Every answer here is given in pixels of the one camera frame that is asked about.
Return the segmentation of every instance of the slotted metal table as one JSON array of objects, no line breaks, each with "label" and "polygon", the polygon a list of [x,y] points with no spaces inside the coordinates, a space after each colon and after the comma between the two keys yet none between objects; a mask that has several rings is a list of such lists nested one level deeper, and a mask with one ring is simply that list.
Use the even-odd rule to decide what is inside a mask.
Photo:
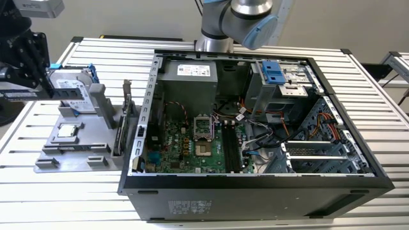
[{"label": "slotted metal table", "polygon": [[[83,38],[62,53],[62,65],[93,63],[113,104],[122,80],[141,104],[154,49],[193,50],[191,42]],[[350,54],[337,49],[265,46],[234,52],[314,58],[395,189],[337,219],[154,223],[139,221],[115,194],[119,171],[36,174],[32,170],[58,117],[58,102],[29,102],[0,141],[1,229],[409,229],[409,118]]]}]

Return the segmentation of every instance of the white label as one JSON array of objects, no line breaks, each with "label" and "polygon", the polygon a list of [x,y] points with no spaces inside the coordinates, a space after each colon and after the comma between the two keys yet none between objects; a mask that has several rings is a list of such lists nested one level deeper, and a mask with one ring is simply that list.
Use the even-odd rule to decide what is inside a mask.
[{"label": "white label", "polygon": [[237,121],[241,121],[242,118],[243,118],[242,114],[238,114],[237,117],[235,117]]},{"label": "white label", "polygon": [[210,77],[210,66],[178,65],[177,75]]},{"label": "white label", "polygon": [[246,109],[245,109],[243,107],[241,107],[241,109],[238,110],[238,112],[239,112],[241,114],[243,114],[245,111],[246,111]]},{"label": "white label", "polygon": [[6,97],[37,97],[34,92],[6,92]]},{"label": "white label", "polygon": [[94,112],[94,106],[91,105],[90,98],[86,92],[85,85],[78,80],[57,80],[57,87],[61,89],[66,88],[78,88],[82,94],[83,100],[64,100],[66,104],[69,104],[69,107],[78,111],[79,113],[83,112]]},{"label": "white label", "polygon": [[207,214],[211,202],[211,200],[169,200],[169,211],[171,214]]},{"label": "white label", "polygon": [[75,150],[74,147],[58,147],[58,150]]}]

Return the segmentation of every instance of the ram slot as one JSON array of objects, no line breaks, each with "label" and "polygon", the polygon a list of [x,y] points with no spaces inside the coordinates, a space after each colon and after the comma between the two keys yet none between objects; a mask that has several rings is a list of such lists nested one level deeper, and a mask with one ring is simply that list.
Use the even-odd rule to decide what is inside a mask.
[{"label": "ram slot", "polygon": [[234,125],[230,124],[222,125],[221,137],[222,137],[225,172],[238,173],[241,171],[241,168],[239,168],[239,155],[238,155]]}]

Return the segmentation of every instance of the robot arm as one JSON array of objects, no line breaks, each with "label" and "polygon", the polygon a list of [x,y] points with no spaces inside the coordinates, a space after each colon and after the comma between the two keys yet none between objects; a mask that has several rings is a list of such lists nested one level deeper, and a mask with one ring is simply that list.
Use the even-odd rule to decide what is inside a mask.
[{"label": "robot arm", "polygon": [[270,38],[277,17],[271,0],[203,0],[201,37],[195,51],[227,53],[233,41],[258,49]]},{"label": "robot arm", "polygon": [[[271,0],[203,0],[202,35],[195,50],[231,52],[233,40],[247,49],[259,48],[277,26],[271,5]],[[78,89],[53,88],[46,77],[46,37],[30,31],[29,17],[54,18],[62,10],[62,0],[0,0],[0,98],[82,98]]]},{"label": "robot arm", "polygon": [[0,0],[0,97],[8,100],[81,98],[77,89],[52,87],[46,37],[30,31],[28,17],[54,18],[62,9],[62,0]]}]

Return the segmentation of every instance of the hard disk drive label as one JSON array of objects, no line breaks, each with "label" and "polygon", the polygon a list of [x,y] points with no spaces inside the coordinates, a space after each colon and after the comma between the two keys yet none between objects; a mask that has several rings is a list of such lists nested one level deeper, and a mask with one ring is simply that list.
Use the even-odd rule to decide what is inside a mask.
[{"label": "hard disk drive label", "polygon": [[79,113],[94,112],[94,106],[91,105],[90,98],[86,92],[85,85],[78,80],[57,80],[58,88],[78,88],[82,94],[83,100],[64,100],[64,103],[69,105],[72,109]]}]

